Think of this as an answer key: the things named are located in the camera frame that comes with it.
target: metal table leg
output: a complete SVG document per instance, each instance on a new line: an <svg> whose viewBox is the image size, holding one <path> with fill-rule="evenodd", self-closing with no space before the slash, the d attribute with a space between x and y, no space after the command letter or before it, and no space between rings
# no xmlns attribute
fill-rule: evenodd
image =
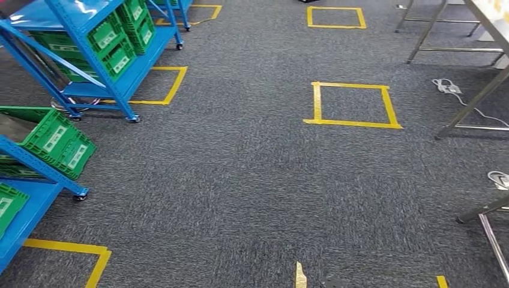
<svg viewBox="0 0 509 288"><path fill-rule="evenodd" d="M480 208L477 208L477 209L474 209L468 213L465 213L461 216L458 216L456 218L456 221L458 223L461 223L461 224L464 224L464 223L467 223L468 221L472 220L472 219L475 219L477 218L478 215L480 214L486 214L486 213L490 213L490 212L493 212L493 211L496 211L502 207L504 207L505 205L509 204L509 196L505 196L497 201L494 201L488 205L484 205Z"/></svg>
<svg viewBox="0 0 509 288"><path fill-rule="evenodd" d="M428 24L428 27L422 33L421 38L419 38L419 41L417 42L417 45L415 46L414 50L410 54L410 57L406 61L407 64L410 64L412 62L412 60L414 60L415 55L417 55L417 52L419 51L419 48L421 48L421 46L423 45L424 40L428 37L431 29L433 28L433 25L436 23L436 21L438 20L438 18L442 14L442 12L444 12L445 7L447 7L447 0L442 0L442 3L440 4L438 9L436 10L435 15L433 15L433 17L431 18L431 20L430 20L430 22Z"/></svg>
<svg viewBox="0 0 509 288"><path fill-rule="evenodd" d="M401 18L401 21L396 26L396 30L394 30L394 32L399 33L399 29L401 29L401 27L403 26L403 23L406 21L406 16L408 16L408 13L410 13L410 9L414 5L414 1L415 0L410 0L410 2L408 3L408 6L406 7L406 11L403 15L403 18Z"/></svg>
<svg viewBox="0 0 509 288"><path fill-rule="evenodd" d="M442 139L444 136L446 136L453 128L459 127L459 128L472 128L472 129L489 129L489 130L499 130L499 131L508 131L509 128L507 127L484 127L484 126L476 126L476 125L458 125L458 123L463 120L470 112L473 111L473 109L490 93L492 93L502 82L509 77L509 67L502 70L484 89L477 94L468 105L463 108L457 115L454 117L454 119L446 125L438 135L435 137L435 139L439 140Z"/></svg>
<svg viewBox="0 0 509 288"><path fill-rule="evenodd" d="M481 220L481 224L483 225L484 232L490 245L492 247L493 253L498 261L500 268L502 269L502 273L505 277L506 284L509 284L509 265L507 265L507 261L500 249L500 245L498 245L498 241L496 240L495 234L493 233L493 229L490 225L490 221L488 220L488 213L495 212L498 209L502 208L504 205L509 203L509 196L505 196L497 201L494 201L488 205L484 205L483 207L477 208L471 212L463 214L459 216L456 221L458 223L465 223L467 221L473 220L476 217L479 217Z"/></svg>
<svg viewBox="0 0 509 288"><path fill-rule="evenodd" d="M405 21L417 21L417 22L430 22L431 21L430 18L408 17L408 14L410 13L410 9L412 9L412 7L414 6L414 1L415 0L409 0L407 9L406 9L405 13L403 13L403 18L401 19L401 21L396 26L396 30L394 30L395 33L399 33L399 31L400 31L400 29L403 26ZM469 37L472 36L474 34L474 32L477 30L477 28L479 28L479 26L481 25L481 22L477 21L477 20L447 20L447 19L438 19L437 22L441 22L441 23L475 24L475 27L473 28L473 30L468 34Z"/></svg>
<svg viewBox="0 0 509 288"><path fill-rule="evenodd" d="M486 237L490 242L490 245L493 249L493 253L495 254L496 260L502 269L502 273L505 277L505 282L509 284L509 266L507 265L507 261L502 253L502 249L498 245L495 234L493 233L493 229L490 225L490 221L488 221L488 217L484 214L479 214L479 219L481 219L481 224L483 225L484 232L486 233Z"/></svg>

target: gray carpet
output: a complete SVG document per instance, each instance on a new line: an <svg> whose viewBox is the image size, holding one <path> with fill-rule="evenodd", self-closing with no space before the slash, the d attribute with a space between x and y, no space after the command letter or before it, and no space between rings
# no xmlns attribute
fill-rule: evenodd
<svg viewBox="0 0 509 288"><path fill-rule="evenodd" d="M395 34L396 0L312 4L362 7L365 30L308 28L306 4L296 0L213 2L223 5L219 17L183 32L185 49L171 44L157 63L188 66L171 105L134 106L138 124L106 112L77 123L98 146L79 179L89 198L62 194L32 238L107 246L99 287L290 288L296 260L309 288L326 275L348 288L437 287L437 275L451 288L505 287L480 224L454 219L503 195L486 173L509 171L509 137L433 140L460 106L431 80L453 80L467 100L496 75L486 68L494 55L422 52L405 64L424 26L406 23ZM429 15L435 1L422 2L415 13ZM465 7L447 14L472 17ZM315 15L332 25L350 18ZM492 46L465 38L470 29L438 24L429 43ZM0 104L47 105L0 53L10 67ZM174 77L151 73L136 99L164 98ZM303 123L313 81L390 86L404 129ZM508 120L507 88L481 108ZM324 88L322 96L324 117L387 120L373 91ZM504 250L508 221L493 219ZM93 260L23 248L0 286L82 287Z"/></svg>

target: blue metal shelf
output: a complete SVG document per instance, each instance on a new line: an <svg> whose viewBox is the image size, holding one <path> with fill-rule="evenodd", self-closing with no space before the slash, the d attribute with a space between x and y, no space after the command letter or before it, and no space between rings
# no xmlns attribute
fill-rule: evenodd
<svg viewBox="0 0 509 288"><path fill-rule="evenodd" d="M0 239L0 272L2 272L62 189L68 189L75 196L82 197L87 195L88 189L62 175L3 135L0 135L0 151L46 178L12 179L0 176L0 182L30 196Z"/></svg>
<svg viewBox="0 0 509 288"><path fill-rule="evenodd" d="M56 196L62 191L61 184L51 184L32 181L9 180L0 178L3 182L19 191L30 195L24 207L16 214L7 227L4 237L0 239L0 272L7 267L24 241L44 216Z"/></svg>
<svg viewBox="0 0 509 288"><path fill-rule="evenodd" d="M59 0L79 33L88 33L123 3L122 0ZM16 29L65 31L44 0L35 0L10 16Z"/></svg>
<svg viewBox="0 0 509 288"><path fill-rule="evenodd" d="M180 6L182 6L183 1L187 1L187 6L191 2L191 0L178 1ZM147 48L145 55L137 56L127 71L114 81L109 76L101 59L90 47L87 34L123 2L124 0L35 0L11 15L10 20L0 20L0 44L3 44L23 67L35 76L39 83L67 110L70 117L81 118L82 113L77 108L114 109L124 113L127 120L139 122L140 118L134 113L128 100L164 51L170 39L175 38L179 50L182 49L184 42L177 29L173 9L169 5L165 5L167 7L164 8L167 11L165 13L160 7L154 7L160 13L160 17L167 19L171 25L157 26L154 39ZM67 32L100 81L93 79L19 30ZM40 66L23 49L17 46L14 37L69 68L77 75L84 77L89 82L71 82L63 90L59 89L47 74L41 71ZM108 105L75 104L69 97L95 97L115 100L115 102Z"/></svg>
<svg viewBox="0 0 509 288"><path fill-rule="evenodd" d="M176 32L176 27L156 26L155 36L144 55L139 55L129 69L115 82L121 98L129 100L141 82L148 74L159 56L163 53L167 43ZM84 97L111 99L112 97L104 89L88 82L72 82L67 86L64 95L80 95Z"/></svg>

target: stacked crates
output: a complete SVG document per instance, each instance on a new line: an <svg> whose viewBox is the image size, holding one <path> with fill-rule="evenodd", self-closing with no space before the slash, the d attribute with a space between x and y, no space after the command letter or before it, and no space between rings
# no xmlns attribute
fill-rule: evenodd
<svg viewBox="0 0 509 288"><path fill-rule="evenodd" d="M29 196L13 187L0 183L0 238L14 216L23 208Z"/></svg>
<svg viewBox="0 0 509 288"><path fill-rule="evenodd" d="M154 21L144 0L125 0L116 12L138 55L146 53L155 36Z"/></svg>
<svg viewBox="0 0 509 288"><path fill-rule="evenodd" d="M64 58L67 62L94 78L98 77L66 32L30 31L30 34L39 44ZM133 46L115 12L106 17L87 35L87 41L113 80L118 79L136 58ZM67 67L61 64L57 64L57 66L70 80L86 82L83 77L78 76Z"/></svg>
<svg viewBox="0 0 509 288"><path fill-rule="evenodd" d="M0 113L38 123L17 144L71 179L78 178L95 151L92 141L53 108L0 106ZM35 171L5 154L0 154L0 173L39 177Z"/></svg>

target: caster wheel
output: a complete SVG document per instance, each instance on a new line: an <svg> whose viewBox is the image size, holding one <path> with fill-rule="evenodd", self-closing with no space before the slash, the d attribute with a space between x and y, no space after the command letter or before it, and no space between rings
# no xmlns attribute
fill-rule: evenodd
<svg viewBox="0 0 509 288"><path fill-rule="evenodd" d="M131 123L138 123L140 121L141 121L140 116L136 117L136 119L129 119L129 122Z"/></svg>
<svg viewBox="0 0 509 288"><path fill-rule="evenodd" d="M80 195L74 195L74 196L73 196L73 199L74 199L75 201L83 201L83 200L85 200L85 199L86 199L86 195L83 195L83 196L80 196Z"/></svg>

